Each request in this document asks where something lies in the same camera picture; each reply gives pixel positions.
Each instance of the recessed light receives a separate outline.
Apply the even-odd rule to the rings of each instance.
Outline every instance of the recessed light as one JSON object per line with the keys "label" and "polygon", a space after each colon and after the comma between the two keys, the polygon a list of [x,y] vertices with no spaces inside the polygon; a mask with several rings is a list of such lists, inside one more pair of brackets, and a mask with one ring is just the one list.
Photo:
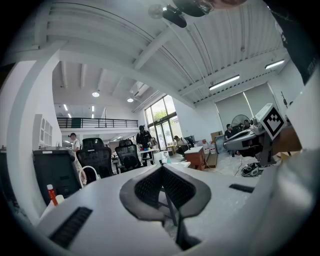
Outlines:
{"label": "recessed light", "polygon": [[230,82],[232,82],[232,81],[234,81],[234,80],[237,80],[237,79],[239,79],[239,78],[240,78],[240,75],[236,75],[236,76],[234,76],[234,77],[231,77],[231,78],[229,78],[229,79],[227,79],[227,80],[224,80],[224,81],[222,81],[222,82],[219,82],[219,83],[217,83],[217,84],[209,87],[209,90],[213,90],[214,88],[223,86],[223,85],[225,85],[225,84],[227,84],[227,83],[230,83]]}
{"label": "recessed light", "polygon": [[278,66],[278,65],[280,65],[280,64],[282,64],[282,63],[284,63],[285,62],[285,60],[283,59],[283,60],[280,60],[280,61],[277,61],[277,62],[275,62],[275,63],[271,63],[271,64],[269,64],[269,65],[266,65],[265,66],[265,69],[267,70],[267,69],[270,69],[270,68],[272,68],[272,67],[274,67],[274,66]]}
{"label": "recessed light", "polygon": [[95,91],[95,92],[92,93],[92,96],[93,96],[93,97],[99,97],[100,94],[99,94],[99,92]]}

